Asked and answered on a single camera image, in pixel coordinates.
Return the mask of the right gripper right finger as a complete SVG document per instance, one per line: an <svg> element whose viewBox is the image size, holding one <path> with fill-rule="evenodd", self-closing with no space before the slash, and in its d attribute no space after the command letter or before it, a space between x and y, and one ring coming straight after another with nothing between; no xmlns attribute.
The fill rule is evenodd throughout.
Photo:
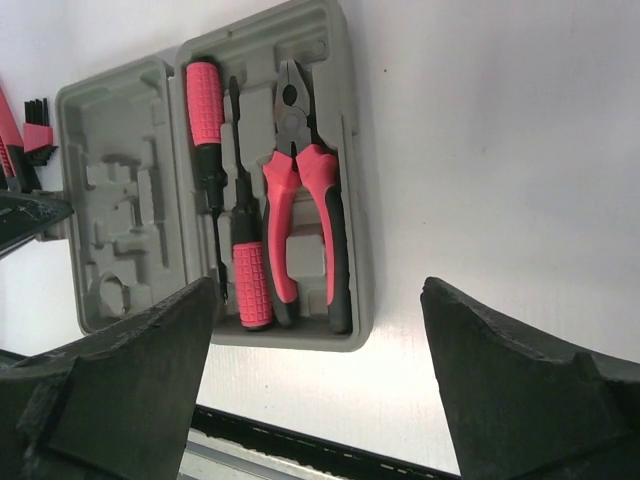
<svg viewBox="0 0 640 480"><path fill-rule="evenodd" d="M465 479L635 479L639 366L428 278L426 336Z"/></svg>

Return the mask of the red black screwdriver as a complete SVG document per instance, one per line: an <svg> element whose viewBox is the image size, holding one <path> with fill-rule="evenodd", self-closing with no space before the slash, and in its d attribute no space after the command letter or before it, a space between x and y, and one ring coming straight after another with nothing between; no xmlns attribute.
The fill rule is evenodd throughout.
<svg viewBox="0 0 640 480"><path fill-rule="evenodd" d="M199 181L213 223L219 288L221 298L226 302L228 276L221 257L218 219L224 211L228 177L223 167L221 146L223 89L215 64L200 60L186 67L186 100Z"/></svg>
<svg viewBox="0 0 640 480"><path fill-rule="evenodd" d="M241 325L248 331L268 328L273 308L264 267L259 203L253 195L251 175L242 164L240 151L240 87L235 76L229 80L232 115L236 204L232 209L232 260L235 291Z"/></svg>

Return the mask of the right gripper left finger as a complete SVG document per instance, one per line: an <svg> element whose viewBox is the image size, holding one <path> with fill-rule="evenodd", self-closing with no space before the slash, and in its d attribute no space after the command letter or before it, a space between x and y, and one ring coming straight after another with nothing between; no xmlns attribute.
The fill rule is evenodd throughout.
<svg viewBox="0 0 640 480"><path fill-rule="evenodd" d="M203 277L80 340L1 369L4 479L174 479L216 307Z"/></svg>

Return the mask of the red handled pliers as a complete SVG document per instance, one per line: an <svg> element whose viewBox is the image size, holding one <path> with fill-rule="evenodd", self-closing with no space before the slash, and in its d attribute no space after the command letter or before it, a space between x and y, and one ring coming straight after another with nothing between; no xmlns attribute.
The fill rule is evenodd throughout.
<svg viewBox="0 0 640 480"><path fill-rule="evenodd" d="M288 270L292 233L320 235L330 328L352 331L349 253L337 156L318 137L313 96L298 62L280 62L274 99L275 149L263 166L263 239L267 284L278 322L300 316L298 283Z"/></svg>

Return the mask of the grey plastic tool case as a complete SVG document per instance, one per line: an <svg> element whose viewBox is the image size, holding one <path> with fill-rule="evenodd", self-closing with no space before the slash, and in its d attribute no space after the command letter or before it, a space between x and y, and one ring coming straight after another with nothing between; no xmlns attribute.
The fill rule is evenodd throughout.
<svg viewBox="0 0 640 480"><path fill-rule="evenodd" d="M290 1L57 95L85 334L215 281L218 344L351 352L373 325L353 59Z"/></svg>

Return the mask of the red utility knife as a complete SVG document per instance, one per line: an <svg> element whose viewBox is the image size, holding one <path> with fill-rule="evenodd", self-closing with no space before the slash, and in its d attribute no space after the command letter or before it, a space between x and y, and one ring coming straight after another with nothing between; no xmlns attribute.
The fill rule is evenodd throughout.
<svg viewBox="0 0 640 480"><path fill-rule="evenodd" d="M21 193L40 190L40 181L27 161L22 137L3 91L0 92L0 105L1 188Z"/></svg>

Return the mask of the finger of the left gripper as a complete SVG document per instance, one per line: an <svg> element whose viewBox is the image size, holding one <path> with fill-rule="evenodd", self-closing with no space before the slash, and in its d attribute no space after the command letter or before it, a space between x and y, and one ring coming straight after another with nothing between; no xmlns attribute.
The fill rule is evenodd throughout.
<svg viewBox="0 0 640 480"><path fill-rule="evenodd" d="M57 192L1 191L1 258L34 240L37 235L66 220L72 205Z"/></svg>

